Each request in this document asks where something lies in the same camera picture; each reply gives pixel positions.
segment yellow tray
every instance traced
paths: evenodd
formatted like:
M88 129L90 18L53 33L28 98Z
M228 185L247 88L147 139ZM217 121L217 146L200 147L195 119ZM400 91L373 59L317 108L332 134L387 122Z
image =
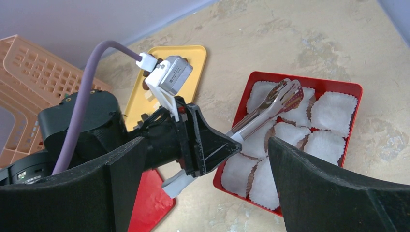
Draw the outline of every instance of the yellow tray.
M199 85L199 80L201 79L201 73L205 65L206 49L200 45L165 46L153 47L148 53L152 54L157 59L166 59L168 56L181 56L188 59L193 70L177 95L183 97L186 103L193 102L196 89ZM142 81L144 80L144 77L142 76L143 72L143 70L140 70L138 74L134 89L132 90L124 112L126 115L125 125L129 131L137 125L138 121L142 120L142 114L145 113L150 115L155 111L153 107L157 100L153 99L149 102L144 96L146 91L142 88Z

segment beige countertop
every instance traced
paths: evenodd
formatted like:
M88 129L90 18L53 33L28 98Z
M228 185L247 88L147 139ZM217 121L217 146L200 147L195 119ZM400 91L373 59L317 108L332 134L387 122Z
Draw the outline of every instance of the beige countertop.
M222 0L129 48L193 44L208 51L195 103L212 127L229 130L252 71L359 83L345 168L410 184L410 51L375 0ZM138 71L115 53L97 76L125 109ZM160 168L165 178L178 170L176 163ZM215 189L213 176L188 186L155 231L285 231L283 218Z

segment red plate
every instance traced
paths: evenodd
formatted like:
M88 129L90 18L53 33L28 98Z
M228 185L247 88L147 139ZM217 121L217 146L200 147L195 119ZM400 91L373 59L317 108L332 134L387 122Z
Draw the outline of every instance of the red plate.
M236 116L235 116L234 123L232 124L232 126L236 125L247 114L247 112L246 112L246 102L248 101L248 99L250 97L250 92L252 91L252 87L256 82L258 82L258 81L271 81L271 82L278 83L279 81L281 81L285 78L289 78L291 81L292 80L298 80L302 87L314 88L315 89L316 99L319 99L319 97L326 91L351 94L351 95L353 95L357 98L357 106L356 106L356 109L354 110L353 117L351 118L351 123L350 123L351 126L350 126L349 136L345 139L346 140L345 152L344 152L343 156L340 158L340 160L338 162L339 166L343 167L345 157L346 157L347 147L348 147L348 144L349 144L351 131L353 129L353 124L354 124L354 120L356 119L357 109L359 108L359 103L360 103L360 100L362 98L362 93L363 93L363 89L359 84L349 83L349 82L341 82L341 81L314 79L314 78L301 77L301 76L291 76L291 75L277 74L277 73L253 72L253 73L250 74L248 82L245 86L245 90L244 90L244 93L242 95L241 101L239 103L238 110L236 112ZM240 197L240 196L238 196L234 193L231 193L231 192L228 192L227 190L225 190L223 188L223 186L221 184L221 180L220 180L224 167L225 167L225 162L218 167L218 169L216 171L216 174L215 174L215 177L214 177L214 180L213 180L213 184L217 189L219 189L221 191L224 191L226 193L229 193L229 194L231 194L235 197L238 197L238 198L240 198L244 201L247 201L247 202L249 202L253 205L256 205L256 206L258 206L258 207L260 207L264 210L267 210L269 212L272 212L272 213L282 217L282 210L281 210L280 207L276 210L269 210L269 209L264 208L263 206L260 206L256 203L251 202L249 197L243 198L243 197Z
M142 174L128 232L151 231L175 206L161 188L163 179L157 170Z

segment orange plastic basket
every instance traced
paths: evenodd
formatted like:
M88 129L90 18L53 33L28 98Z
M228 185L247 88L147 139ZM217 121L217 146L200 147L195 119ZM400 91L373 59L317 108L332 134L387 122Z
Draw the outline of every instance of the orange plastic basket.
M15 35L1 40L9 45L3 68L51 105L57 105L80 88L83 71L36 44ZM92 89L112 87L94 79Z
M0 155L0 168L43 149L38 113L79 90L83 72L15 35L0 40L0 107L15 118ZM92 88L112 87L94 79Z

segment cupcake liner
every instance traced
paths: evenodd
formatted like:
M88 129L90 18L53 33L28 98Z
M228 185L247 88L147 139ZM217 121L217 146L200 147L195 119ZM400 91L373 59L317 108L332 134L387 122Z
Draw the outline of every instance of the cupcake liner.
M275 124L276 118L273 118L256 130L242 143L242 151L240 153L257 159L267 157L265 150L266 134Z
M293 122L297 127L311 127L308 117L308 108L311 105L311 100L315 96L315 89L303 87L303 99L299 106L288 112L281 113L279 117L287 122Z
M298 142L303 140L310 134L310 129L306 127L295 127L292 124L286 122L280 122L275 125L275 136L281 140L289 143L292 146L296 146Z
M265 100L268 93L275 87L277 83L269 82L269 81L258 81L256 82L253 87L252 91L250 92L250 97L246 103L246 110L247 113L251 113L256 108L258 108L262 102Z
M251 160L241 154L230 157L222 172L221 184L231 193L246 197L248 191L248 177L257 164L257 160Z
M312 106L312 126L346 138L356 105L357 98L352 95L325 92Z
M252 202L270 210L280 206L269 159L264 159L257 164L249 198Z
M329 130L317 130L309 135L304 152L337 165L345 152L346 141Z

